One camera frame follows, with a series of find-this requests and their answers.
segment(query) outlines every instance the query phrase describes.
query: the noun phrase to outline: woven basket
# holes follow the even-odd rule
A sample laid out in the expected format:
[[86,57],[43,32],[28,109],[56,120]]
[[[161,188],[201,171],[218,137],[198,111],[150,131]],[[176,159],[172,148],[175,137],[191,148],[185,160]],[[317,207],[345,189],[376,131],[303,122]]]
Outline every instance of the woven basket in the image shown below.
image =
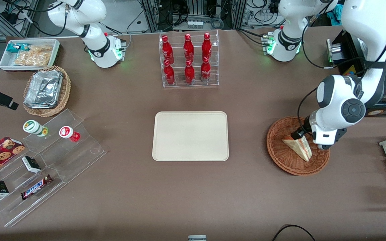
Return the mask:
[[[62,87],[60,89],[58,105],[53,109],[32,109],[32,108],[26,107],[25,104],[23,104],[23,107],[29,114],[38,115],[41,117],[49,117],[49,116],[58,114],[65,108],[66,103],[68,102],[68,99],[69,99],[69,92],[71,90],[71,81],[69,79],[69,76],[66,74],[65,70],[63,70],[58,66],[47,67],[40,70],[40,72],[51,71],[51,70],[58,70],[63,74]],[[23,98],[26,97],[26,93],[29,90],[29,85],[31,83],[32,76],[29,78],[29,81],[26,84],[25,90],[23,91]]]
[[284,171],[297,176],[308,176],[321,171],[330,157],[330,150],[321,150],[312,140],[311,135],[306,135],[311,147],[312,157],[305,162],[298,154],[289,148],[283,141],[283,137],[289,136],[299,128],[297,116],[287,116],[277,120],[268,131],[266,144],[268,152],[274,162]]

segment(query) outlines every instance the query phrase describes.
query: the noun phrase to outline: snickers bar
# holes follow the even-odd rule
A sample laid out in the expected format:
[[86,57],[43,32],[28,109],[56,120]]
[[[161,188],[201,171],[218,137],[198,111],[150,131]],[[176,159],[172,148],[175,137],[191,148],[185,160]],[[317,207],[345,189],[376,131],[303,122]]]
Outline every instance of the snickers bar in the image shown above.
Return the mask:
[[50,175],[47,175],[43,179],[41,179],[38,183],[33,185],[31,188],[26,190],[25,192],[22,192],[20,195],[22,196],[22,199],[25,200],[28,197],[32,196],[34,193],[38,192],[41,188],[46,186],[48,183],[52,182],[53,179],[50,177]]

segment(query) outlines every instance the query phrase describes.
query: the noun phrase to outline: brown tabletop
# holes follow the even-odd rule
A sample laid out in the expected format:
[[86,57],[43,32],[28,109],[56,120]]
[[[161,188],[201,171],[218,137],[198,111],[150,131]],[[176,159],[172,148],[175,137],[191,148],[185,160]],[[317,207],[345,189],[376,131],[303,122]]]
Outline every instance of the brown tabletop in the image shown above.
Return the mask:
[[[325,40],[340,31],[312,27],[306,50],[326,59]],[[72,82],[67,108],[108,151],[89,169],[12,228],[0,220],[0,240],[210,241],[271,240],[284,224],[298,224],[317,240],[386,240],[386,117],[348,128],[318,174],[297,177],[278,168],[265,137],[277,119],[295,115],[305,94],[336,70],[321,70],[302,53],[289,63],[263,56],[240,33],[219,31],[220,86],[162,87],[158,34],[135,35],[127,59],[97,67],[79,38],[60,38],[56,64]],[[0,91],[23,102],[31,73],[0,72]],[[313,96],[301,115],[318,108]],[[224,111],[230,157],[225,162],[156,162],[151,157],[155,114]],[[0,138],[22,139],[31,116],[0,107]],[[309,240],[294,228],[278,240]]]

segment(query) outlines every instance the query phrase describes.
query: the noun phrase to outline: clear acrylic bottle rack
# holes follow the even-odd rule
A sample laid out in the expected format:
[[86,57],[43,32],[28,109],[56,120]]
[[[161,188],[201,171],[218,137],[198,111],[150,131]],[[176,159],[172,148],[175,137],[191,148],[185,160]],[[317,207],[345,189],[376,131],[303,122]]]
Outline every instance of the clear acrylic bottle rack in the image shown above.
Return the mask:
[[[203,35],[208,32],[211,36],[210,40],[212,43],[211,48],[211,59],[209,64],[211,65],[211,76],[208,83],[204,83],[200,80],[200,66],[202,65],[202,43]],[[194,62],[193,68],[195,70],[195,83],[193,85],[186,84],[184,68],[186,66],[186,58],[184,57],[184,35],[179,32],[165,32],[159,35],[159,53],[160,53],[160,66],[162,69],[162,82],[164,87],[197,87],[197,86],[215,86],[219,84],[219,39],[218,31],[194,31],[194,32],[183,32],[189,33],[191,41],[194,46]],[[164,74],[164,55],[162,51],[162,36],[167,35],[169,43],[171,44],[174,52],[174,63],[171,65],[174,69],[175,84],[169,85],[165,79]]]
[[[14,226],[106,153],[98,141],[89,135],[82,122],[83,119],[66,109],[44,124],[49,129],[49,134],[45,137],[33,134],[27,136],[23,140],[29,151],[23,151],[0,169],[0,180],[5,182],[10,192],[9,195],[0,197],[0,217],[6,227]],[[80,133],[80,140],[71,142],[61,138],[59,130],[63,126],[70,126]],[[28,171],[21,160],[24,156],[33,157],[41,171]],[[48,174],[53,181],[36,194],[22,200],[20,194]]]

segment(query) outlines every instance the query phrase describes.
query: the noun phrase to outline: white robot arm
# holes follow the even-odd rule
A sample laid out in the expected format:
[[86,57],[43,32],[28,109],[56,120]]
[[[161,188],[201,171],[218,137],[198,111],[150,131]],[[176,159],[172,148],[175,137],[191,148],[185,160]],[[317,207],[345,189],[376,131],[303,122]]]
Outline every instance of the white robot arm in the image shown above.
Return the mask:
[[383,95],[386,69],[386,0],[347,0],[342,10],[346,31],[364,41],[368,47],[366,72],[354,75],[330,75],[317,87],[320,109],[305,119],[303,128],[292,134],[294,139],[312,131],[314,143],[328,149],[366,114]]
[[[121,40],[104,34],[96,24],[105,19],[107,10],[101,0],[64,0],[65,4],[48,11],[50,20],[83,39],[90,56],[101,68],[108,68],[124,57]],[[48,8],[59,4],[55,2]]]
[[283,29],[269,32],[267,55],[277,61],[287,62],[299,52],[302,33],[308,27],[306,16],[329,12],[337,5],[337,0],[281,0],[278,12],[285,18]]

